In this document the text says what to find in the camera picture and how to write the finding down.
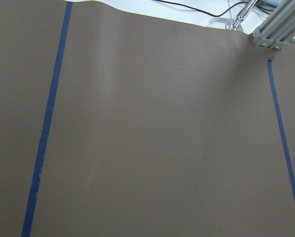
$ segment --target white floor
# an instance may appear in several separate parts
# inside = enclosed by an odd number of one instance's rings
[[[156,2],[153,0],[98,0],[122,11],[153,16],[168,20],[185,22],[189,24],[225,29],[222,23],[209,24],[211,16],[206,14],[172,4]],[[212,14],[218,15],[224,12],[233,4],[240,0],[168,0],[189,5],[201,10],[205,10]],[[223,18],[236,18],[238,12],[244,7],[240,4],[225,13]],[[254,7],[246,20],[242,23],[243,31],[250,34],[257,26],[259,26],[266,18],[267,14]]]

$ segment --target blue tape strip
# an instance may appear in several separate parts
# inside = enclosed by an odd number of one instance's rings
[[[272,97],[274,100],[276,114],[277,114],[277,120],[278,120],[280,135],[281,135],[281,141],[282,141],[282,145],[283,145],[284,152],[285,152],[286,163],[287,163],[287,168],[288,168],[288,173],[289,173],[289,178],[290,178],[290,184],[291,184],[292,193],[293,193],[294,199],[295,199],[295,175],[294,175],[294,170],[292,167],[292,162],[291,162],[290,153],[289,153],[289,149],[288,149],[288,143],[287,143],[286,133],[285,133],[285,128],[284,128],[284,122],[282,120],[282,116],[281,116],[281,112],[280,112],[274,75],[272,72],[272,61],[273,60],[274,60],[274,57],[272,57],[268,60],[268,74],[269,74]]]
[[[53,71],[53,77],[52,77],[52,82],[50,85],[49,95],[48,95],[48,100],[46,105],[44,124],[43,124],[43,129],[42,129],[42,133],[40,137],[40,144],[39,144],[37,159],[35,161],[35,167],[34,167],[34,173],[32,177],[27,209],[25,212],[25,218],[24,218],[23,229],[22,229],[22,237],[29,237],[31,233],[35,206],[37,202],[37,194],[40,187],[40,180],[41,180],[40,175],[42,172],[42,167],[43,167],[44,158],[45,158],[49,129],[52,122],[57,86],[58,86],[59,75],[60,75],[62,62],[63,62],[64,49],[65,49],[65,43],[66,43],[66,37],[67,37],[67,31],[68,31],[70,15],[72,12],[72,7],[73,7],[73,3],[68,1],[66,3],[66,10],[64,15],[62,32],[60,35],[57,56],[56,56],[56,61],[55,61],[55,66]]]

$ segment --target black wire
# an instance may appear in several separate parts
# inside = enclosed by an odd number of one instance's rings
[[[213,17],[220,17],[222,15],[224,15],[226,12],[228,12],[230,9],[232,9],[233,7],[239,5],[239,4],[244,4],[244,3],[248,3],[248,1],[240,1],[234,5],[232,5],[230,8],[228,8],[227,10],[225,10],[222,14],[219,14],[219,15],[214,15],[212,13],[209,13],[207,11],[203,11],[203,10],[200,10],[200,9],[197,9],[197,8],[194,8],[194,7],[191,7],[191,6],[187,6],[187,5],[184,5],[184,4],[181,4],[181,3],[176,3],[176,2],[171,2],[171,1],[164,1],[164,0],[153,0],[153,1],[158,1],[158,2],[163,2],[163,3],[169,3],[169,4],[173,4],[173,5],[178,5],[178,6],[183,6],[183,7],[186,7],[186,8],[189,8],[189,9],[192,9],[192,10],[195,10],[195,11],[198,11],[198,12],[202,12],[206,15],[209,15],[209,16],[213,16]],[[268,12],[264,11],[264,10],[268,10],[268,11],[272,11],[270,9],[266,9],[262,6],[259,6],[259,5],[256,5],[256,7],[261,10],[262,12],[264,13],[267,13],[269,15]]]

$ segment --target black cable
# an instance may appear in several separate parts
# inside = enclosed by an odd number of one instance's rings
[[[234,4],[234,5],[232,5],[232,6],[231,6],[230,8],[228,8],[227,10],[225,10],[222,14],[214,15],[214,14],[209,13],[209,12],[207,12],[207,11],[203,11],[203,10],[197,9],[197,8],[195,8],[195,7],[187,6],[187,5],[184,5],[184,4],[181,4],[181,3],[176,3],[176,2],[171,2],[171,1],[164,1],[164,0],[153,0],[153,1],[158,1],[158,2],[163,2],[163,3],[169,3],[169,4],[173,4],[173,5],[183,6],[183,7],[186,7],[186,8],[189,8],[189,9],[192,9],[192,10],[195,10],[195,11],[198,11],[198,12],[202,12],[202,13],[204,13],[204,14],[206,14],[206,15],[213,16],[213,17],[220,17],[220,16],[224,15],[226,12],[228,12],[230,9],[232,9],[233,7],[235,7],[235,6],[239,5],[239,4],[248,3],[248,1],[240,1],[240,2],[238,2],[238,3]],[[261,10],[262,12],[267,13],[268,15],[269,15],[269,13],[266,12],[266,11],[264,11],[264,10],[272,11],[272,10],[270,10],[270,9],[266,9],[266,8],[264,8],[264,7],[262,7],[262,6],[259,6],[259,5],[256,5],[256,7],[257,7],[259,10]]]

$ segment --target metal frame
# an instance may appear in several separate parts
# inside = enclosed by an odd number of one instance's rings
[[[295,36],[295,0],[283,0],[251,37],[260,47],[282,49]]]

